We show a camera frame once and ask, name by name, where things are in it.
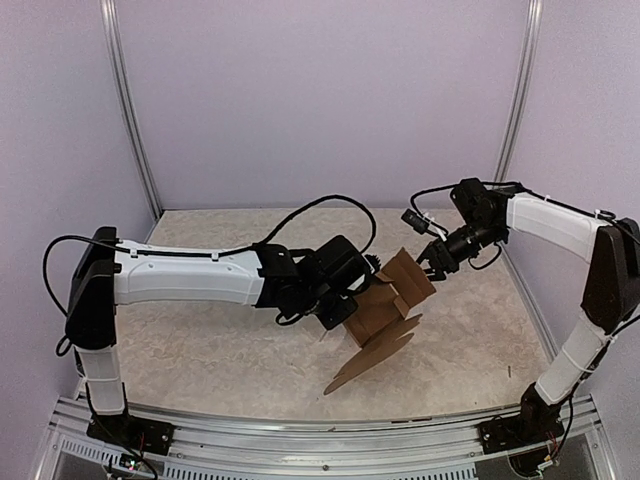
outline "white wall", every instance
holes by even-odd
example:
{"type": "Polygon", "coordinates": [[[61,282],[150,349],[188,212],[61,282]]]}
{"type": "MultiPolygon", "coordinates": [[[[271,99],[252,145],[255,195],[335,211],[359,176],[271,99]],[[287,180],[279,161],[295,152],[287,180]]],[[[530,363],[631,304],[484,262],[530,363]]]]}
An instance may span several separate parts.
{"type": "Polygon", "coordinates": [[[426,186],[490,178],[527,6],[119,2],[164,205],[297,205],[340,192],[404,206],[426,186]]]}
{"type": "MultiPolygon", "coordinates": [[[[64,319],[41,278],[48,242],[102,224],[151,228],[106,54],[98,2],[2,3],[0,14],[0,477],[26,479],[59,395],[77,382],[54,347],[64,319]]],[[[54,250],[66,303],[84,247],[54,250]]]]}
{"type": "MultiPolygon", "coordinates": [[[[511,179],[555,198],[640,220],[640,3],[545,0],[511,179]]],[[[587,266],[512,235],[509,252],[559,344],[573,328],[587,266]]],[[[623,478],[640,472],[640,328],[625,331],[588,382],[623,478]]]]}

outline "brown cardboard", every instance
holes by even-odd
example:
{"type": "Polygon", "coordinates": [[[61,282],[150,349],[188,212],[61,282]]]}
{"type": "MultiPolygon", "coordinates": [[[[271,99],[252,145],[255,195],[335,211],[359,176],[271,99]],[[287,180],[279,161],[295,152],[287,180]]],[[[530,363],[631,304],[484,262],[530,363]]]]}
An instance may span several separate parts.
{"type": "Polygon", "coordinates": [[[338,371],[325,395],[403,348],[414,335],[407,332],[419,324],[421,317],[407,319],[409,311],[436,291],[404,248],[382,267],[373,282],[356,297],[358,309],[344,322],[362,350],[338,371]]]}

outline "cardboard box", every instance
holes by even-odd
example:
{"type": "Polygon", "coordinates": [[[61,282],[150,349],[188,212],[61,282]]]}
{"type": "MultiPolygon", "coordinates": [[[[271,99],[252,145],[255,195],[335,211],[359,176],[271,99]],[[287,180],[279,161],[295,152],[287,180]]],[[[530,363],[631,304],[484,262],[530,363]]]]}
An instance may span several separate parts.
{"type": "Polygon", "coordinates": [[[325,395],[373,368],[403,348],[420,323],[409,311],[436,292],[420,265],[403,248],[375,276],[374,283],[356,297],[358,310],[344,326],[362,348],[335,375],[325,395]]]}

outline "beige table surface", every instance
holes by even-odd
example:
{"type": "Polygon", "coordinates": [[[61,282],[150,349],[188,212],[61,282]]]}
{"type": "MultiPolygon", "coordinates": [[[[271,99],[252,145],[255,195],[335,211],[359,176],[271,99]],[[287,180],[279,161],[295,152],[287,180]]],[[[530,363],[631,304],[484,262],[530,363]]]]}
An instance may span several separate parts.
{"type": "MultiPolygon", "coordinates": [[[[289,211],[169,211],[150,243],[242,246],[265,236],[289,211]]],[[[428,243],[402,223],[402,210],[373,213],[379,233],[370,253],[383,263],[403,246],[416,257],[428,243]]],[[[461,224],[454,211],[433,213],[448,228],[461,224]]],[[[357,209],[316,208],[274,241],[317,248],[338,233],[362,246],[368,221],[357,209]]],[[[476,262],[493,253],[488,248],[476,262]]],[[[342,326],[325,332],[308,317],[279,327],[274,310],[220,302],[119,307],[128,398],[191,412],[308,420],[420,418],[518,402],[547,361],[502,261],[482,272],[465,264],[435,286],[438,292],[414,309],[424,315],[411,342],[328,396],[324,388],[358,351],[342,326]]]]}

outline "vertical metal bar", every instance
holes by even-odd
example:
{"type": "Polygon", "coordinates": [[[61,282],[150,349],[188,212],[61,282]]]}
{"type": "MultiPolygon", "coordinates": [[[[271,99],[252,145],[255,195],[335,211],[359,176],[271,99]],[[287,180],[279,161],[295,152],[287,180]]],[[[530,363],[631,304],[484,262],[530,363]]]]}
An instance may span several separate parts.
{"type": "Polygon", "coordinates": [[[513,94],[513,101],[511,102],[511,112],[509,113],[507,130],[500,148],[498,167],[494,176],[496,182],[502,182],[506,179],[509,165],[511,164],[511,158],[527,100],[531,73],[533,71],[533,60],[536,53],[536,46],[538,45],[541,15],[542,0],[529,0],[527,26],[525,28],[522,53],[520,55],[516,89],[513,94]]]}
{"type": "Polygon", "coordinates": [[[144,150],[140,135],[135,109],[133,108],[129,83],[127,82],[127,70],[122,52],[122,43],[120,41],[115,0],[100,0],[100,7],[102,10],[104,31],[107,37],[107,49],[109,51],[109,58],[111,59],[111,67],[116,82],[116,91],[118,93],[118,99],[120,100],[120,107],[122,108],[124,124],[127,129],[127,134],[129,135],[145,197],[151,213],[157,221],[162,216],[164,209],[162,208],[158,190],[153,181],[153,175],[151,174],[151,168],[149,167],[149,161],[147,160],[147,154],[144,150]]]}

